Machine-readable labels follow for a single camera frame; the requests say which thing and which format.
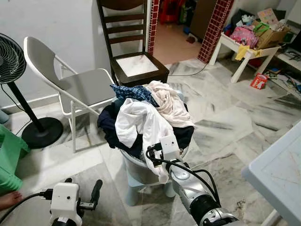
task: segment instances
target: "human foot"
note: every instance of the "human foot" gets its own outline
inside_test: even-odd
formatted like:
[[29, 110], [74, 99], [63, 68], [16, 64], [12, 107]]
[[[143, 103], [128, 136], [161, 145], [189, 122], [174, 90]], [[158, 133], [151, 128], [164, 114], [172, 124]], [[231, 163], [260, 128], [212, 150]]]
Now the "human foot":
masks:
[[11, 192], [0, 196], [0, 211], [5, 210], [17, 204], [23, 199], [22, 194], [19, 192]]

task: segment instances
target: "fan grille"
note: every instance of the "fan grille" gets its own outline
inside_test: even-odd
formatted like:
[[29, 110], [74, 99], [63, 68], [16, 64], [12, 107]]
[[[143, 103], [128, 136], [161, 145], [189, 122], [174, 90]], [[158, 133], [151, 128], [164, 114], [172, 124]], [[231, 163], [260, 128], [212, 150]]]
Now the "fan grille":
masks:
[[0, 84], [17, 80], [25, 69], [21, 47], [8, 36], [0, 34]]

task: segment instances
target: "pink bag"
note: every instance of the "pink bag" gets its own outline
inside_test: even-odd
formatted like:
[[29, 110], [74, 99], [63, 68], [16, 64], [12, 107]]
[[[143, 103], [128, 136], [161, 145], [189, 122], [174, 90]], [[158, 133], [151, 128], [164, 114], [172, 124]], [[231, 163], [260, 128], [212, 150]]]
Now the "pink bag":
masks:
[[253, 32], [253, 26], [236, 27], [230, 38], [250, 48], [254, 48], [259, 39]]

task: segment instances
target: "wooden chair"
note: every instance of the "wooden chair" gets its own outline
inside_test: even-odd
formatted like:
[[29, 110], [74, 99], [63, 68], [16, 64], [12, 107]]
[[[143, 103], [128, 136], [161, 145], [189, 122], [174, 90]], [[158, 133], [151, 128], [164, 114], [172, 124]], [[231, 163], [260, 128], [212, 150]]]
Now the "wooden chair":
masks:
[[[112, 78], [116, 84], [128, 87], [150, 83], [152, 80], [167, 82], [169, 70], [145, 51], [147, 0], [97, 0], [103, 33], [111, 63]], [[125, 11], [143, 5], [143, 13], [104, 16], [103, 8]], [[108, 27], [108, 23], [143, 20], [142, 24]], [[109, 38], [109, 34], [142, 30], [142, 34]], [[142, 52], [113, 56], [112, 44], [142, 40]]]

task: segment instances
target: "green plastic stool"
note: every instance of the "green plastic stool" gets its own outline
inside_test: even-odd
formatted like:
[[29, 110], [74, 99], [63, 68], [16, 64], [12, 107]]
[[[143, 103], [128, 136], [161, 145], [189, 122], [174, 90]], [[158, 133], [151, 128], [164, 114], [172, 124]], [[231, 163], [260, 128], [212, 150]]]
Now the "green plastic stool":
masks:
[[30, 148], [3, 125], [0, 125], [0, 194], [19, 190], [22, 180], [15, 176], [20, 157], [30, 152]]

